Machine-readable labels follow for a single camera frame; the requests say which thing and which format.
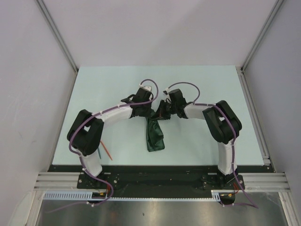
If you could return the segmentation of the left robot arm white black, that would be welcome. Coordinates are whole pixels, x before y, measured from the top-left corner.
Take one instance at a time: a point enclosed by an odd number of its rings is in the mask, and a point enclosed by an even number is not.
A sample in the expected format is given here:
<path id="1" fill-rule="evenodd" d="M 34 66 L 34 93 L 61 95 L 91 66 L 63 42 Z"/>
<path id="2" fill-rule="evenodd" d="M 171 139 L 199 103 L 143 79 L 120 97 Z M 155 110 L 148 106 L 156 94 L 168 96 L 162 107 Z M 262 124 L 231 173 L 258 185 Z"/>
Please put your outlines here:
<path id="1" fill-rule="evenodd" d="M 104 182 L 97 150 L 103 129 L 122 120 L 150 116 L 152 100 L 151 86 L 141 86 L 136 94 L 122 99 L 115 107 L 95 114 L 86 109 L 78 113 L 67 134 L 67 140 L 69 150 L 79 156 L 83 170 L 89 175 L 87 182 L 93 188 L 101 187 Z"/>

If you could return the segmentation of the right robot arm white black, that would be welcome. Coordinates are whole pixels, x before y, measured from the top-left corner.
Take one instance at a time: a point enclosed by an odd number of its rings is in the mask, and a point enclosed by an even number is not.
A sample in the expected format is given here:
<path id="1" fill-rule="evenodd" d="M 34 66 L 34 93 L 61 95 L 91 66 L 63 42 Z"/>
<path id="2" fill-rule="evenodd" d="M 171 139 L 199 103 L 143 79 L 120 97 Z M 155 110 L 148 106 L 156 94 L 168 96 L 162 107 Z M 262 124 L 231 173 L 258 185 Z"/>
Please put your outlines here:
<path id="1" fill-rule="evenodd" d="M 237 178 L 235 142 L 242 123 L 225 100 L 216 104 L 187 102 L 180 89 L 167 93 L 160 101 L 153 119 L 169 120 L 173 114 L 183 119 L 205 120 L 213 139 L 218 143 L 217 184 L 228 189 Z"/>

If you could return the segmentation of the dark green cloth napkin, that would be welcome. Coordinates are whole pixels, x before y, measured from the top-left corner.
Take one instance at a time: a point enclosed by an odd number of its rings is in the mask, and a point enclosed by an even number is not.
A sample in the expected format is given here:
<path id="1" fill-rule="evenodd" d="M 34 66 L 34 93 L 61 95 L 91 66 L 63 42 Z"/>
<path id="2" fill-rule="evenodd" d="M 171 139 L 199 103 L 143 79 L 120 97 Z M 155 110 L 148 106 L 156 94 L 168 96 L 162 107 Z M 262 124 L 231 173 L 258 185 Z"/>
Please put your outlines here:
<path id="1" fill-rule="evenodd" d="M 150 116 L 146 117 L 146 145 L 148 152 L 165 149 L 164 135 L 157 119 L 153 119 L 155 111 L 152 109 Z"/>

